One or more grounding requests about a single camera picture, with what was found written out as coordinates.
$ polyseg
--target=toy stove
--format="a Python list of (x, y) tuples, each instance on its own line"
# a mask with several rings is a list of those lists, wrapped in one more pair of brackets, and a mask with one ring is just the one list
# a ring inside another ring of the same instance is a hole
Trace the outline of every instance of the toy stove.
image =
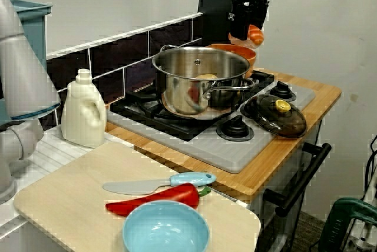
[(275, 137), (244, 115), (244, 104), (255, 95), (271, 92), (302, 110), (315, 97), (311, 89), (276, 82), (264, 72), (254, 71), (251, 78), (257, 82), (255, 88), (243, 94), (231, 114), (215, 120), (170, 114), (150, 85), (127, 92), (124, 99), (111, 104), (108, 121), (229, 173), (239, 173)]

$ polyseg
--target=gold lid knob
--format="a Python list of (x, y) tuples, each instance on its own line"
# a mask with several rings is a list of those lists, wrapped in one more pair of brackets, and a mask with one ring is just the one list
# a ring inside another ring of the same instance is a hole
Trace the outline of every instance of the gold lid knob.
[(288, 112), (290, 110), (290, 104), (284, 100), (276, 100), (275, 107), (279, 112)]

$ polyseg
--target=light blue knife handle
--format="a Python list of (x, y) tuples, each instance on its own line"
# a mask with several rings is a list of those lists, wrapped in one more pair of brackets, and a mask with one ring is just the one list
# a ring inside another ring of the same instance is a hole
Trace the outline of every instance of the light blue knife handle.
[(170, 177), (171, 186), (178, 186), (184, 183), (191, 183), (192, 185), (199, 187), (213, 183), (214, 181), (216, 181), (215, 175), (197, 172), (176, 174)]

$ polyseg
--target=light blue bowl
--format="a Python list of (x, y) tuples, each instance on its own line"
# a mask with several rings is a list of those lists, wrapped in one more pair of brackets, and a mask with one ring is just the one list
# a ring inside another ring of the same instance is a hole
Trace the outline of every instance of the light blue bowl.
[(123, 242), (129, 252), (204, 252), (209, 237), (202, 216), (175, 201), (141, 205), (123, 225)]

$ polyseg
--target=brown pot lid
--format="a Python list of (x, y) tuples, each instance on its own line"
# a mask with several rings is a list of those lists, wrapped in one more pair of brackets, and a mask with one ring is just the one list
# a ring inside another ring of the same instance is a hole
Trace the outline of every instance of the brown pot lid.
[(264, 129), (286, 138), (306, 134), (303, 114), (291, 103), (272, 95), (258, 95), (246, 103), (244, 110)]

